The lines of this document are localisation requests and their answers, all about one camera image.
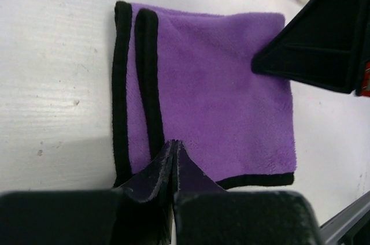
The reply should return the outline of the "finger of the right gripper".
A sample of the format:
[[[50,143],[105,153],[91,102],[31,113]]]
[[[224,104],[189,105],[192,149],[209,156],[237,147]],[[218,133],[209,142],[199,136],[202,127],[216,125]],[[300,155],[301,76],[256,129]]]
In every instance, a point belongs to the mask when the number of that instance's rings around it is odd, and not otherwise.
[[[252,59],[254,73],[369,94],[369,0],[310,0]]]

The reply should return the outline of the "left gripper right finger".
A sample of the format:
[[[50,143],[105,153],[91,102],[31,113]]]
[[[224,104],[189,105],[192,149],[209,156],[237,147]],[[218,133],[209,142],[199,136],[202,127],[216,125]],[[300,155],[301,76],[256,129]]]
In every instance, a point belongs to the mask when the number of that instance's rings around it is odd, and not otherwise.
[[[293,191],[229,192],[173,143],[173,212],[178,244],[320,244],[308,201]]]

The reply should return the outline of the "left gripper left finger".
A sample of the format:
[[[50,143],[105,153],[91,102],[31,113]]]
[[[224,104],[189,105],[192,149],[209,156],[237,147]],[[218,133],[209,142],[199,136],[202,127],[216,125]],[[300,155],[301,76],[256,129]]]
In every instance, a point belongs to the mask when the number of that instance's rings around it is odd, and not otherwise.
[[[169,244],[173,142],[144,170],[105,190],[1,195],[2,244]]]

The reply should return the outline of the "purple grey towel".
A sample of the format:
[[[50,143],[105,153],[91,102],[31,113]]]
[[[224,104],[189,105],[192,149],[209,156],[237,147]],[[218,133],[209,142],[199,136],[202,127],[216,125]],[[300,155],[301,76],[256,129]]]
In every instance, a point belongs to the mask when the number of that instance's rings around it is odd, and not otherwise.
[[[115,186],[184,141],[225,189],[284,186],[297,160],[290,82],[251,60],[284,27],[280,13],[187,13],[118,1],[112,66]]]

